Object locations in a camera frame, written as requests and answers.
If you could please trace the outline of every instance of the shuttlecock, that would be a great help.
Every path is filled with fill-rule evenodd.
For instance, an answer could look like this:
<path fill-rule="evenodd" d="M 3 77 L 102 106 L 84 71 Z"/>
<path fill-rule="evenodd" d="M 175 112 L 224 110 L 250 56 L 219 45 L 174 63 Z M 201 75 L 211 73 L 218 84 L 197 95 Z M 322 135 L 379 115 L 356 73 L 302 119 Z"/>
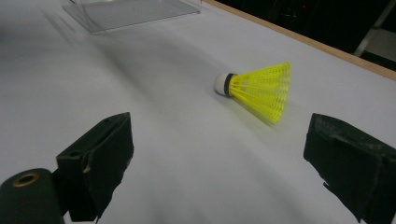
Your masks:
<path fill-rule="evenodd" d="M 290 83 L 289 62 L 276 64 L 245 74 L 216 77 L 219 94 L 237 98 L 268 121 L 279 120 L 285 107 Z"/>

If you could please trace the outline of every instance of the clear plastic box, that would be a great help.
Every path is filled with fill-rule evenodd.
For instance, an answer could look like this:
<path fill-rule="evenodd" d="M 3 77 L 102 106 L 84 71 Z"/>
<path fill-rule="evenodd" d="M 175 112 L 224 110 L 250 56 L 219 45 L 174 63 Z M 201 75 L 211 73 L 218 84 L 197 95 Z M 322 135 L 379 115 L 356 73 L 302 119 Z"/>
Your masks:
<path fill-rule="evenodd" d="M 61 0 L 61 4 L 91 33 L 201 10 L 201 0 Z"/>

